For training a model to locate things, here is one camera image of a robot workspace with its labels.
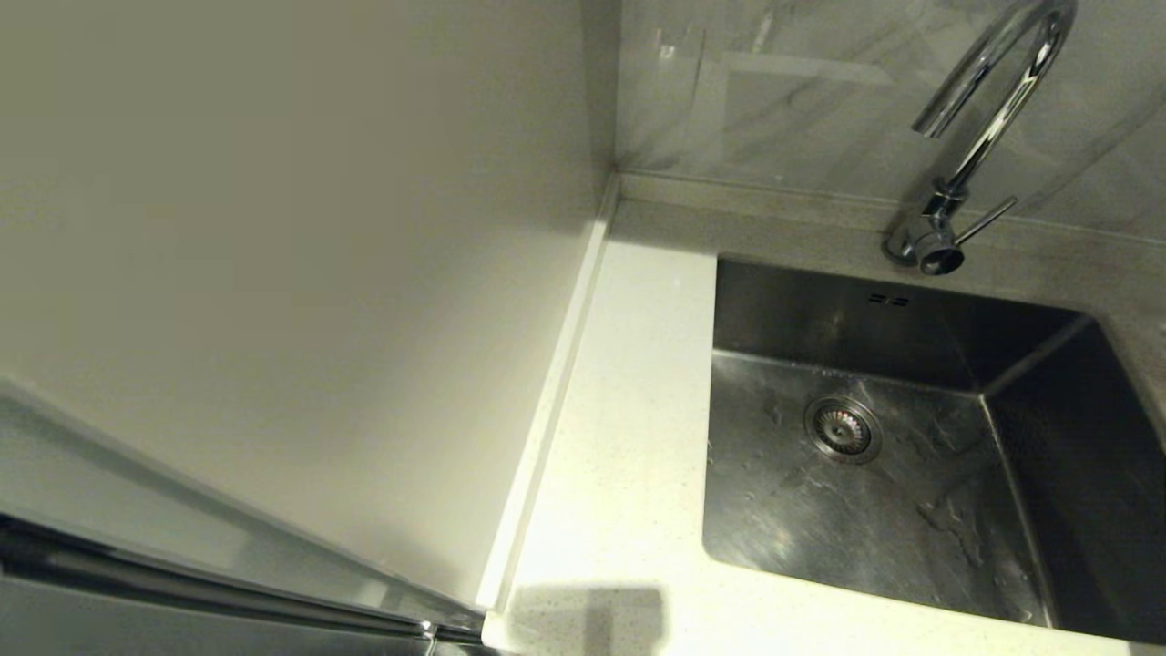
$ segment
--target faucet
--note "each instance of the faucet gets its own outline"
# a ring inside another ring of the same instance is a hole
[[[932,139],[943,134],[984,77],[1021,36],[1035,28],[1037,38],[1027,65],[996,113],[984,124],[960,167],[947,179],[936,177],[935,193],[923,211],[904,220],[883,242],[883,252],[892,261],[904,266],[918,264],[927,275],[951,273],[963,263],[960,246],[1018,202],[1016,196],[1009,197],[958,235],[951,228],[951,217],[968,199],[968,182],[972,174],[1053,65],[1073,27],[1076,10],[1076,0],[1019,0],[1013,3],[976,40],[915,119],[912,125],[915,132]]]

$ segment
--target sink basin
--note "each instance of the sink basin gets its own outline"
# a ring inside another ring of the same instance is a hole
[[[722,259],[704,546],[1166,643],[1166,461],[1087,313]]]

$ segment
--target countertop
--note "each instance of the countertop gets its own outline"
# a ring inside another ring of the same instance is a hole
[[[1166,246],[1018,221],[969,244],[961,270],[923,278],[879,253],[884,225],[863,220],[885,207],[675,184],[625,181],[489,644],[527,655],[1166,655],[733,567],[701,544],[717,253],[1090,310],[1160,421]]]

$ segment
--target marble backsplash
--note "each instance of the marble backsplash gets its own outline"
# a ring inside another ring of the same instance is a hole
[[[624,0],[620,167],[921,198],[995,110],[1026,47],[942,139],[911,122],[1009,1]],[[962,218],[1016,193],[1021,216],[1166,241],[1164,34],[1160,0],[1081,2]]]

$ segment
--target sink drain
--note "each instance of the sink drain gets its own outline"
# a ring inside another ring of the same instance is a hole
[[[869,463],[881,446],[881,432],[870,409],[847,397],[831,395],[809,404],[806,431],[823,453],[842,463]]]

